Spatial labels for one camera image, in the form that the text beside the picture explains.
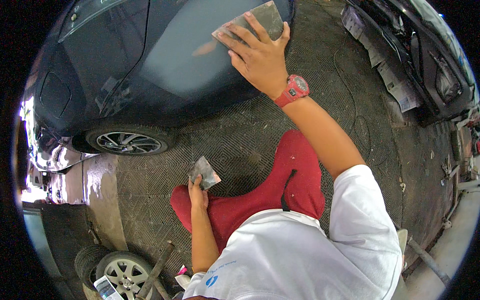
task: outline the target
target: knee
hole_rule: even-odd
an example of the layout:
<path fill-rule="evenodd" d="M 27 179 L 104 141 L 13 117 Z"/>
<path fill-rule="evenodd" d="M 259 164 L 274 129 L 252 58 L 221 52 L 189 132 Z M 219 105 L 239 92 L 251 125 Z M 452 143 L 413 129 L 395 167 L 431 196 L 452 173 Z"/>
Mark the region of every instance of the knee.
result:
<path fill-rule="evenodd" d="M 170 197 L 170 204 L 172 206 L 175 206 L 175 204 L 178 204 L 185 199 L 190 201 L 190 196 L 188 194 L 188 186 L 182 184 L 174 187 L 172 190 L 172 196 Z"/>
<path fill-rule="evenodd" d="M 289 131 L 287 131 L 286 133 L 283 134 L 281 140 L 283 141 L 301 141 L 301 140 L 305 140 L 305 137 L 303 136 L 303 134 L 298 131 L 298 130 L 295 130 L 295 129 L 290 129 Z"/>

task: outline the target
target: right hand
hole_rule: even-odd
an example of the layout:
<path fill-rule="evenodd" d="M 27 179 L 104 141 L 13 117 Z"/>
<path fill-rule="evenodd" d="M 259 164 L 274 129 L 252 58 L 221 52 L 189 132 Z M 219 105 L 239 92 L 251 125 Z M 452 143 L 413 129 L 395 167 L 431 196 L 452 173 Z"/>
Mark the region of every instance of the right hand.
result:
<path fill-rule="evenodd" d="M 207 210 L 208 207 L 208 191 L 202 191 L 200 188 L 200 182 L 202 182 L 202 175 L 198 175 L 193 183 L 190 178 L 188 179 L 188 194 L 190 201 L 192 202 L 192 209 Z"/>
<path fill-rule="evenodd" d="M 272 41 L 253 14 L 246 12 L 244 16 L 257 33 L 258 39 L 248 29 L 235 24 L 227 24 L 227 29 L 250 47 L 221 32 L 218 38 L 231 49 L 228 54 L 232 57 L 235 69 L 259 91 L 275 100 L 287 87 L 285 46 L 290 39 L 290 28 L 287 22 L 284 22 L 282 36 Z"/>

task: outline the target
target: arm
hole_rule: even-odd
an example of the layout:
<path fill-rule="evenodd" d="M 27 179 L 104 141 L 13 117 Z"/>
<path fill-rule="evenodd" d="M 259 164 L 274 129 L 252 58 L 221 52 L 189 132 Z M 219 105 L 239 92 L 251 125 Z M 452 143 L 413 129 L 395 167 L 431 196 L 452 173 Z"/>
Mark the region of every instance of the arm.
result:
<path fill-rule="evenodd" d="M 200 189 L 202 176 L 195 183 L 188 180 L 192 202 L 192 268 L 194 273 L 206 272 L 220 256 L 207 214 L 207 191 Z"/>
<path fill-rule="evenodd" d="M 245 19 L 256 31 L 258 39 L 247 29 L 235 24 L 227 25 L 227 28 L 250 47 L 225 34 L 219 33 L 219 38 L 232 49 L 228 54 L 232 57 L 232 65 L 240 74 L 275 100 L 287 87 L 288 73 L 284 51 L 289 40 L 290 28 L 285 22 L 282 36 L 272 41 L 253 15 L 247 12 Z M 309 96 L 287 104 L 283 111 L 310 142 L 318 159 L 334 180 L 350 167 L 365 164 L 349 136 Z"/>

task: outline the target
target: wheel rim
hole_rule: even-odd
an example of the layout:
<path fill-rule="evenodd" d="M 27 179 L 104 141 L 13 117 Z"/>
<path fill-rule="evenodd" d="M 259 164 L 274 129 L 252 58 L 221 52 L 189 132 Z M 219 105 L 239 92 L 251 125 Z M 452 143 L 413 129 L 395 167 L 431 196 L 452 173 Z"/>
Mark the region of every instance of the wheel rim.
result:
<path fill-rule="evenodd" d="M 135 300 L 136 294 L 148 278 L 148 272 L 143 266 L 133 260 L 124 258 L 110 262 L 103 275 L 107 276 L 125 300 Z M 152 292 L 151 289 L 146 297 L 147 300 L 151 299 Z"/>
<path fill-rule="evenodd" d="M 96 138 L 105 150 L 122 154 L 151 153 L 162 148 L 162 143 L 149 136 L 131 132 L 109 132 Z"/>

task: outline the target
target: black strap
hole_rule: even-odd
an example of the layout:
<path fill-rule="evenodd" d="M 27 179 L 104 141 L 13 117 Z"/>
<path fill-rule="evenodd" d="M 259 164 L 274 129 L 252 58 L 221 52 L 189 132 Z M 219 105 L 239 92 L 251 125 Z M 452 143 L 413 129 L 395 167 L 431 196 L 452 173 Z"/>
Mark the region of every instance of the black strap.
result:
<path fill-rule="evenodd" d="M 287 182 L 285 183 L 285 187 L 283 188 L 283 194 L 282 194 L 282 198 L 280 199 L 281 203 L 282 203 L 282 209 L 284 212 L 289 212 L 290 209 L 288 207 L 288 204 L 287 202 L 285 201 L 285 190 L 287 189 L 287 186 L 288 186 L 288 183 L 290 182 L 290 179 L 292 179 L 293 175 L 295 175 L 295 173 L 297 173 L 298 171 L 293 169 L 292 172 L 290 173 L 290 176 L 288 177 L 287 179 Z"/>

